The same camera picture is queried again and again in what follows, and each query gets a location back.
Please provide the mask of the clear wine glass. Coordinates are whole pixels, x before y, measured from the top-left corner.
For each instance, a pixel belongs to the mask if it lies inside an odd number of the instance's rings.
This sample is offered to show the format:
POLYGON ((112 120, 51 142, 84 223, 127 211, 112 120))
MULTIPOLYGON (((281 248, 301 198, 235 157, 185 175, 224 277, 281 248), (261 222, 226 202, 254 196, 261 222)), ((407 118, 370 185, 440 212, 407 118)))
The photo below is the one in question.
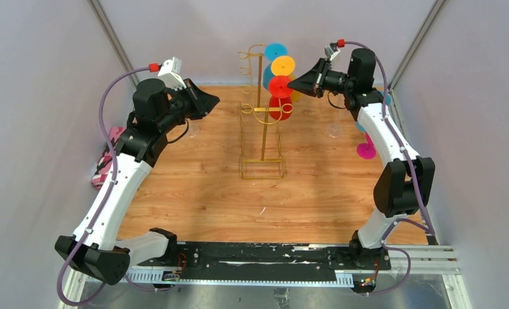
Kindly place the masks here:
POLYGON ((189 128, 187 131, 187 136, 190 138, 194 138, 198 136, 200 133, 200 126, 195 121, 189 122, 189 128))
POLYGON ((344 134, 344 129, 341 126, 340 121, 343 119, 344 116, 344 107, 335 105, 330 101, 330 99, 328 99, 328 102, 331 107, 336 109, 337 117, 335 121, 330 123, 330 125, 326 128, 326 133, 332 138, 342 137, 344 134))

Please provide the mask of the yellow wine glass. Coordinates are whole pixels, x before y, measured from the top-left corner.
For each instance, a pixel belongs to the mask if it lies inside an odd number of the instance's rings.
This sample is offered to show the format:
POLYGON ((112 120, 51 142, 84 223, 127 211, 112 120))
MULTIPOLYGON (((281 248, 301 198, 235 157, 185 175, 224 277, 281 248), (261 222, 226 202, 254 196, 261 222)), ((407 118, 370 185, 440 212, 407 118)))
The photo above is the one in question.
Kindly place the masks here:
POLYGON ((288 85, 295 79, 293 71, 295 69, 295 60, 287 55, 281 55, 275 58, 268 65, 265 77, 266 89, 276 98, 290 98, 293 102, 298 102, 301 94, 292 90, 288 85))

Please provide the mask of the red wine glass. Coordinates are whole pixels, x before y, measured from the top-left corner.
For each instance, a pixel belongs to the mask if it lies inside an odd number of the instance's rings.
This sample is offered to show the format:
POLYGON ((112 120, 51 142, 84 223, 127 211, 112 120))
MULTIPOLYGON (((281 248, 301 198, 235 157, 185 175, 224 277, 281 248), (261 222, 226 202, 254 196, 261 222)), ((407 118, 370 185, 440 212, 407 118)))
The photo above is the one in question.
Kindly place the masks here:
POLYGON ((269 100, 270 108, 279 108, 277 111, 270 111, 269 115, 274 120, 286 120, 292 114, 292 93, 293 90, 288 87, 291 78, 285 75, 274 76, 268 83, 268 90, 271 94, 269 100))

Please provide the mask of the light blue wine glass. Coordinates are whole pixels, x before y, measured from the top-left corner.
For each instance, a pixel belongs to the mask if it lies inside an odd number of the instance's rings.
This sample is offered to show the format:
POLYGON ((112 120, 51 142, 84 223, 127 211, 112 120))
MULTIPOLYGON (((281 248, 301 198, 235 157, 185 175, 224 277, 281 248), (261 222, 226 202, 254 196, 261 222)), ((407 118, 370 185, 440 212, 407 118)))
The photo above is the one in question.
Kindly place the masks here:
POLYGON ((363 132, 371 132, 373 121, 378 124, 385 124, 385 117, 392 120, 389 111, 391 104, 392 99, 386 89, 374 89, 370 93, 363 94, 360 97, 360 109, 356 117, 358 127, 363 132))

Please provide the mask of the pink wine glass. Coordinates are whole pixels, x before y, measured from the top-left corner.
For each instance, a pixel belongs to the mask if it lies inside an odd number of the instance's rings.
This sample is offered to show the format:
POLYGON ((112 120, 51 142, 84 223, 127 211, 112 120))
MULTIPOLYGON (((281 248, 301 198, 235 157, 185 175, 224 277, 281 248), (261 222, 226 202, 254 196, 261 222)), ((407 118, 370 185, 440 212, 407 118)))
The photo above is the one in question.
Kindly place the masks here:
POLYGON ((365 142, 357 145, 356 153, 365 160, 371 160, 377 155, 376 148, 367 132, 364 133, 365 142))

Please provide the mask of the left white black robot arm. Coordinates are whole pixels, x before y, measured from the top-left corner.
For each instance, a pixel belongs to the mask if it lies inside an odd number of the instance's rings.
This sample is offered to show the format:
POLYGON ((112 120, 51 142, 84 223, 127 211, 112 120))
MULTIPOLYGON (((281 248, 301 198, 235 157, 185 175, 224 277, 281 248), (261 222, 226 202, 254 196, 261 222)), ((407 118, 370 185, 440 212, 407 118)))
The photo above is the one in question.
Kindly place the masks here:
POLYGON ((147 175, 170 141, 175 127, 207 116, 219 97, 185 79, 175 90, 160 79, 141 81, 132 100, 125 131, 115 145, 116 158, 85 219, 71 236, 60 236, 55 250, 71 258, 73 270, 107 285, 119 283, 130 267, 155 259, 163 266, 178 259, 177 236, 152 228, 146 234, 119 240, 122 220, 147 175))

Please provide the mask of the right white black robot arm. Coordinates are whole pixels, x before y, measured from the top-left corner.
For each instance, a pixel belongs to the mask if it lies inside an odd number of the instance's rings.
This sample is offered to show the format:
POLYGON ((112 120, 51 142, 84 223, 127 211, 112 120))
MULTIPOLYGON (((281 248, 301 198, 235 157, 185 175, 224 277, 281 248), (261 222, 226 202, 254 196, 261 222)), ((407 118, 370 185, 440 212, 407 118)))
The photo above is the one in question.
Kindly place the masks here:
POLYGON ((364 128, 383 163, 373 190, 376 209, 354 232, 348 246, 350 263, 363 269, 384 254, 387 238, 409 216, 420 212, 426 222, 420 228, 434 233, 427 204, 436 165, 406 141, 390 115, 387 94, 373 86, 375 69, 383 67, 374 51, 358 45, 351 52, 345 73, 331 68, 338 51, 329 46, 327 56, 289 82, 288 87, 311 97, 321 98, 325 92, 343 95, 345 109, 364 128))

